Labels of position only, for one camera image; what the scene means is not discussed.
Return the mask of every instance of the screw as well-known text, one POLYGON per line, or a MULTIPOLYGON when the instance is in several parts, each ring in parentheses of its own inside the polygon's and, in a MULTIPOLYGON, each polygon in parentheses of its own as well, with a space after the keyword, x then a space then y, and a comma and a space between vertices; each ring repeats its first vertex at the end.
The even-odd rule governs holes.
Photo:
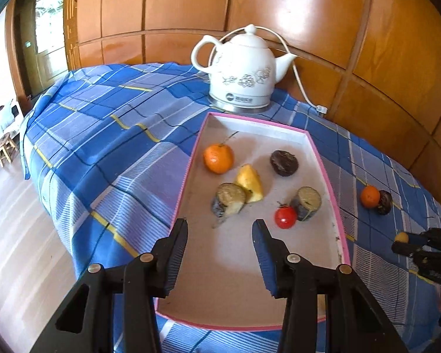
POLYGON ((94 263, 88 267, 88 272, 97 273, 100 271, 100 269, 101 269, 101 265, 99 265, 98 263, 94 263))
POLYGON ((300 256, 298 254, 288 254, 287 261, 290 263, 299 263, 300 256))
POLYGON ((344 275, 349 275, 351 272, 353 272, 353 268, 351 268, 348 264, 342 264, 340 265, 340 272, 344 275))
POLYGON ((142 263, 150 263, 153 259, 154 259, 153 254, 149 254, 149 253, 142 254, 140 256, 140 260, 142 261, 142 263))

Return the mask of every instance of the red cherry tomato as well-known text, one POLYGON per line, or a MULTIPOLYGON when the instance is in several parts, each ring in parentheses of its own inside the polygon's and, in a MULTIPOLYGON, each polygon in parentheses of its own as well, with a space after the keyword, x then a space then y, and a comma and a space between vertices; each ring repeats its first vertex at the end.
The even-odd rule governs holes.
POLYGON ((281 206, 275 212, 275 223, 279 228, 291 228, 297 220, 296 211, 290 206, 281 206))

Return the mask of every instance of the wooden stool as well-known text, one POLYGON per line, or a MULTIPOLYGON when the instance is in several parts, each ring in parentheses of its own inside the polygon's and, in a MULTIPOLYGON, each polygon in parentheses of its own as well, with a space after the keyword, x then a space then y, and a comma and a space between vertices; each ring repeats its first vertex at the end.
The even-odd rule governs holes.
MULTIPOLYGON (((8 148, 14 148, 15 150, 18 149, 15 142, 13 142, 13 139, 10 138, 10 133, 3 134, 3 137, 0 138, 0 152, 2 152, 5 155, 5 158, 7 158, 8 162, 12 162, 12 159, 10 158, 10 154, 8 153, 8 148)), ((0 153, 0 165, 3 167, 3 161, 2 161, 2 154, 0 153)))

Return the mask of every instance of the glass window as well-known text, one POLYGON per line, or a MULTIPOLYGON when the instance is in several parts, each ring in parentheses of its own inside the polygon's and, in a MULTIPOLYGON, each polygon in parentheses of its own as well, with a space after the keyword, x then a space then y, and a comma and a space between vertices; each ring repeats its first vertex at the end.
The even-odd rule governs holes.
POLYGON ((38 53, 64 46, 64 0, 36 0, 38 53))

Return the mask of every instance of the power cord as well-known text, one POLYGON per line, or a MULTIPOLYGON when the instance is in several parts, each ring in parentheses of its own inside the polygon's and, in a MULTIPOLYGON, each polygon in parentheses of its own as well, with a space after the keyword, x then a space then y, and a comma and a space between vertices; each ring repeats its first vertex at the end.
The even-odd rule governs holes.
MULTIPOLYGON (((262 26, 255 26, 255 28, 263 29, 263 30, 266 30, 267 32, 270 32, 270 33, 274 34, 276 37, 278 37, 279 41, 281 41, 281 44, 284 46, 284 49, 286 50, 286 52, 290 53, 290 50, 289 50, 289 47, 287 46, 287 43, 274 30, 271 30, 269 28, 265 28, 265 27, 262 27, 262 26)), ((223 42, 230 35, 232 35, 234 33, 237 33, 237 32, 240 32, 241 30, 244 30, 244 29, 245 28, 238 28, 238 29, 232 30, 230 33, 228 33, 224 37, 222 37, 220 39, 220 42, 223 42)), ((207 62, 208 67, 212 65, 214 52, 215 52, 215 47, 211 50, 211 53, 209 55, 209 60, 207 62)), ((321 114, 321 116, 325 115, 327 113, 327 110, 328 110, 325 106, 314 105, 309 100, 309 98, 308 98, 308 96, 307 96, 307 94, 306 94, 306 92, 304 90, 304 86, 302 86, 302 82, 301 82, 300 77, 299 77, 299 72, 297 71, 297 67, 296 67, 296 64, 294 62, 293 62, 293 72, 294 72, 294 76, 296 77, 297 84, 299 85, 300 92, 302 93, 302 96, 304 97, 304 99, 307 101, 307 103, 309 105, 311 105, 315 110, 317 110, 317 112, 319 112, 321 114)))

